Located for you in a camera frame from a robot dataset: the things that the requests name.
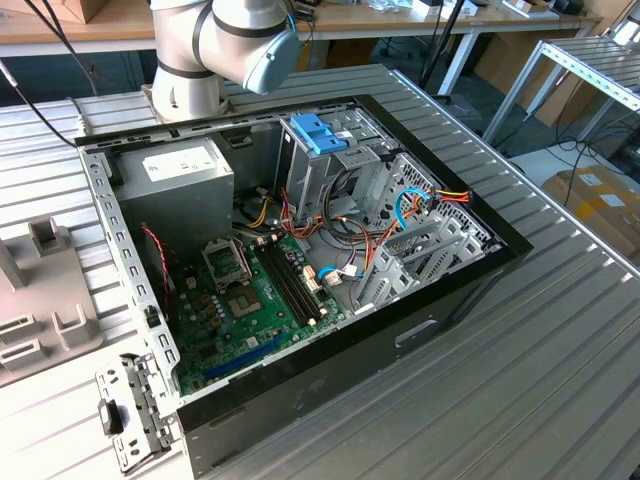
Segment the metal workbench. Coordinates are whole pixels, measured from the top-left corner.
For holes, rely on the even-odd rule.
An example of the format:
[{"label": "metal workbench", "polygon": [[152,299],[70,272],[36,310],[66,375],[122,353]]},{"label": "metal workbench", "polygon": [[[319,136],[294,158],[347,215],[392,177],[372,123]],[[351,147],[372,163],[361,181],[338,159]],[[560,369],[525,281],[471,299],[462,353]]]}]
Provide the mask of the metal workbench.
[{"label": "metal workbench", "polygon": [[[640,463],[640,282],[632,266],[382,66],[296,74],[267,97],[231,91],[239,110],[374,95],[535,250],[461,325],[210,478],[629,476]],[[81,105],[97,132],[155,122],[142,94]],[[43,110],[72,133],[75,111],[68,102]],[[118,478],[93,373],[114,355],[137,351],[141,340],[80,161],[27,108],[0,110],[0,236],[19,233],[25,221],[46,212],[72,232],[108,344],[0,390],[3,476]],[[135,478],[189,478],[189,463],[174,448]]]}]

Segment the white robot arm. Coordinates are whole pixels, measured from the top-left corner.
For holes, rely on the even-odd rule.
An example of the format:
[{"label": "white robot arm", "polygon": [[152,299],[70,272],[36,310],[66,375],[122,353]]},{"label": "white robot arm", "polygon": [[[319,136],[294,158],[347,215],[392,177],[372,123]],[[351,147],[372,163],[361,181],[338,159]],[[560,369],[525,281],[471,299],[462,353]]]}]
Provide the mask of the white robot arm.
[{"label": "white robot arm", "polygon": [[152,0],[151,9],[158,53],[152,99],[167,121],[224,113],[222,77],[264,94],[297,63],[298,37],[282,0]]}]

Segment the table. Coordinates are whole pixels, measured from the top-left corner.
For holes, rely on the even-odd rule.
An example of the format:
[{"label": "table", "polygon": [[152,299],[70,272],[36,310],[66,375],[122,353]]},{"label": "table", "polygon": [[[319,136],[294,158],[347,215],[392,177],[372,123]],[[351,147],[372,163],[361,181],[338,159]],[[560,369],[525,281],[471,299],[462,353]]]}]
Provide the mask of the table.
[{"label": "table", "polygon": [[[561,15],[559,19],[530,20],[501,5],[480,9],[474,17],[460,17],[453,34],[462,34],[456,54],[440,87],[439,94],[453,90],[465,62],[481,33],[543,30],[575,30],[585,37],[602,18],[592,13],[585,17]],[[0,17],[0,58],[67,53],[63,45],[34,15],[3,11]],[[444,21],[438,32],[442,32]],[[355,6],[324,4],[317,9],[315,41],[348,38],[380,38],[430,35],[435,18],[416,14],[411,9],[398,13],[380,13],[365,4]],[[64,29],[78,52],[113,52],[155,48],[151,11],[145,0],[111,0],[88,25],[65,23]],[[299,23],[301,40],[309,38],[309,27]]]},{"label": "table", "polygon": [[578,140],[586,138],[615,102],[623,104],[632,112],[640,109],[640,55],[637,52],[621,47],[606,37],[542,40],[487,127],[483,136],[486,142],[490,143],[495,138],[543,55],[557,65],[529,106],[530,112],[544,101],[565,69],[608,97],[602,108],[578,135]]},{"label": "table", "polygon": [[[371,94],[531,243],[456,328],[231,459],[211,479],[628,478],[640,459],[640,273],[398,72],[304,72],[240,111]],[[80,100],[96,133],[152,125],[140,93]],[[67,101],[41,106],[70,135]],[[107,338],[0,389],[3,472],[117,479],[93,381],[142,348],[75,152],[23,106],[0,109],[0,236],[34,215],[70,228]],[[190,478],[180,446],[134,478]]]}]

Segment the red wire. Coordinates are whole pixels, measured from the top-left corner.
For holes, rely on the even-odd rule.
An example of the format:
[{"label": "red wire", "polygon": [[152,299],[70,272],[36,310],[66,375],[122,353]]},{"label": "red wire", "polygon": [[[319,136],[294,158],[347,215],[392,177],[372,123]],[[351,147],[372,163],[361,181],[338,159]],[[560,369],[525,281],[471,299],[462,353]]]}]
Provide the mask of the red wire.
[{"label": "red wire", "polygon": [[160,252],[160,260],[162,261],[162,273],[163,273],[163,281],[164,281],[164,309],[165,314],[169,314],[169,270],[167,269],[167,259],[164,256],[164,249],[162,248],[162,242],[158,239],[155,233],[153,233],[148,227],[141,226],[140,227],[147,235],[149,235],[156,247],[158,248],[158,252]]}]

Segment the blue drive bay latch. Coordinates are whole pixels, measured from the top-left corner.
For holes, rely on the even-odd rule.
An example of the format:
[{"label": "blue drive bay latch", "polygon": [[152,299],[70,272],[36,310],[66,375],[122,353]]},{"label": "blue drive bay latch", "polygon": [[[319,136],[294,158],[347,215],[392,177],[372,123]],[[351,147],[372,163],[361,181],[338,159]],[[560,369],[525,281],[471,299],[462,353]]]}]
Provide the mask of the blue drive bay latch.
[{"label": "blue drive bay latch", "polygon": [[294,115],[291,124],[302,135],[307,144],[318,155],[344,150],[349,144],[336,137],[331,126],[324,123],[315,113]]}]

